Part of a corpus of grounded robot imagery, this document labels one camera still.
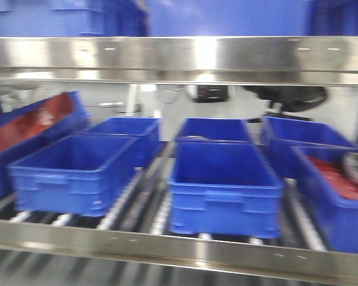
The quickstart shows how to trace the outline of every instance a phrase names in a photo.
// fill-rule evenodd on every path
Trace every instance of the red item in crate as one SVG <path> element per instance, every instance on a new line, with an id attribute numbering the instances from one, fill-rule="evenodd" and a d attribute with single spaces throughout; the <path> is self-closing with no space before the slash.
<path id="1" fill-rule="evenodd" d="M 335 163 L 314 157 L 309 157 L 309 160 L 320 170 L 325 179 L 342 198 L 358 200 L 358 184 L 347 179 Z"/>
<path id="2" fill-rule="evenodd" d="M 72 112 L 73 102 L 67 93 L 46 100 L 0 127 L 0 151 L 47 130 Z"/>

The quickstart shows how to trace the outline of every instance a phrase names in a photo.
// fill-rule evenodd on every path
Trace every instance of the shelving rack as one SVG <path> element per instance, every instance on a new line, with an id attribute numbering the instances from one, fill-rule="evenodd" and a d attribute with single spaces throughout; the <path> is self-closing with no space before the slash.
<path id="1" fill-rule="evenodd" d="M 358 37 L 0 38 L 0 80 L 358 86 Z M 292 182 L 282 204 L 279 240 L 169 233 L 165 174 L 173 152 L 174 144 L 167 142 L 138 174 L 106 229 L 100 219 L 17 213 L 13 196 L 5 198 L 0 249 L 11 250 L 6 256 L 22 255 L 18 250 L 42 253 L 33 257 L 36 264 L 44 254 L 52 254 L 48 260 L 58 254 L 159 265 L 118 265 L 125 285 L 127 275 L 136 277 L 136 285 L 155 285 L 158 276 L 160 284 L 170 284 L 164 279 L 171 280 L 179 268 L 201 270 L 207 284 L 216 277 L 210 275 L 228 272 L 258 277 L 234 276 L 247 285 L 358 285 L 358 254 L 329 251 Z M 43 267 L 52 271 L 51 264 L 44 261 Z M 224 278 L 218 276 L 219 284 Z"/>

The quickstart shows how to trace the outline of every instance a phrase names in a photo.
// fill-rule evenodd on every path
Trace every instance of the steel bar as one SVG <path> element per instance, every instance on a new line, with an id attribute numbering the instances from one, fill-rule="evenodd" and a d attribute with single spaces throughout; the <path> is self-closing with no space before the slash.
<path id="1" fill-rule="evenodd" d="M 8 79 L 358 86 L 358 37 L 0 38 Z"/>
<path id="2" fill-rule="evenodd" d="M 358 285 L 358 254 L 1 220 L 0 248 Z"/>

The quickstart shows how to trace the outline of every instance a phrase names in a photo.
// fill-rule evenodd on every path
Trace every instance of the crate handle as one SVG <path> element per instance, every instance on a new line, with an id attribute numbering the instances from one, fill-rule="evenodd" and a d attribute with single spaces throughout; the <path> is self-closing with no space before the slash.
<path id="1" fill-rule="evenodd" d="M 206 201 L 217 201 L 220 203 L 240 203 L 244 202 L 244 197 L 241 194 L 232 192 L 212 192 L 205 193 Z"/>
<path id="2" fill-rule="evenodd" d="M 39 184 L 63 185 L 67 183 L 67 178 L 64 175 L 44 175 L 35 176 L 35 181 Z"/>

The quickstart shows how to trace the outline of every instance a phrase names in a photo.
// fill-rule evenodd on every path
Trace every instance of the blue crate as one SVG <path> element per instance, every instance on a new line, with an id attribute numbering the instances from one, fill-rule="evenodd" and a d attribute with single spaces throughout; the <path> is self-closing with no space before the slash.
<path id="1" fill-rule="evenodd" d="M 151 36 L 304 36 L 314 0 L 147 0 Z"/>
<path id="2" fill-rule="evenodd" d="M 55 142 L 62 137 L 79 133 L 90 127 L 90 115 L 82 105 L 78 91 L 71 91 L 68 94 L 73 103 L 73 112 L 41 133 L 47 144 Z"/>
<path id="3" fill-rule="evenodd" d="M 218 141 L 253 143 L 245 120 L 210 118 L 187 118 L 175 141 L 178 143 Z"/>
<path id="4" fill-rule="evenodd" d="M 136 137 L 134 166 L 146 167 L 162 147 L 159 141 L 161 119 L 112 117 L 86 130 L 86 133 Z"/>
<path id="5" fill-rule="evenodd" d="M 29 155 L 62 137 L 78 133 L 89 127 L 88 113 L 82 107 L 78 92 L 69 92 L 69 97 L 73 101 L 74 111 L 72 114 L 61 119 L 54 126 L 36 135 L 34 138 L 27 139 L 0 152 L 0 199 L 13 191 L 11 181 L 8 179 L 7 164 Z M 37 108 L 44 102 L 45 100 L 39 101 L 0 115 L 0 126 Z"/>
<path id="6" fill-rule="evenodd" d="M 7 165 L 41 149 L 45 145 L 45 140 L 40 136 L 36 136 L 0 152 L 0 199 L 13 192 Z"/>
<path id="7" fill-rule="evenodd" d="M 340 197 L 306 157 L 340 163 L 350 148 L 293 147 L 297 155 L 297 186 L 319 228 L 334 250 L 358 253 L 358 201 Z"/>
<path id="8" fill-rule="evenodd" d="M 280 235 L 283 185 L 251 144 L 182 143 L 169 185 L 172 232 Z"/>
<path id="9" fill-rule="evenodd" d="M 358 148 L 327 124 L 278 117 L 263 117 L 260 140 L 269 162 L 285 178 L 295 177 L 296 158 L 290 146 Z"/>
<path id="10" fill-rule="evenodd" d="M 358 0 L 317 0 L 311 34 L 318 36 L 357 36 Z"/>
<path id="11" fill-rule="evenodd" d="M 16 210 L 103 216 L 134 175 L 135 138 L 73 135 L 8 166 Z"/>
<path id="12" fill-rule="evenodd" d="M 0 0 L 0 36 L 138 36 L 131 0 Z"/>
<path id="13" fill-rule="evenodd" d="M 90 115 L 84 109 L 81 100 L 79 99 L 78 91 L 71 91 L 68 93 L 70 100 L 73 104 L 73 112 L 59 122 L 57 122 L 53 127 L 45 130 L 39 136 L 45 138 L 47 144 L 52 143 L 62 137 L 73 135 L 84 129 L 87 129 L 90 126 Z M 0 126 L 8 123 L 12 119 L 15 119 L 18 116 L 26 114 L 27 112 L 34 110 L 35 108 L 42 105 L 46 100 L 38 101 L 33 104 L 16 109 L 12 112 L 3 113 L 0 115 Z"/>
<path id="14" fill-rule="evenodd" d="M 0 114 L 0 126 L 6 124 L 7 122 L 11 121 L 12 119 L 15 119 L 16 117 L 25 114 L 27 112 L 30 112 L 31 110 L 39 107 L 41 104 L 43 104 L 46 100 L 38 101 L 32 104 L 29 104 L 27 106 L 15 109 L 11 112 Z"/>

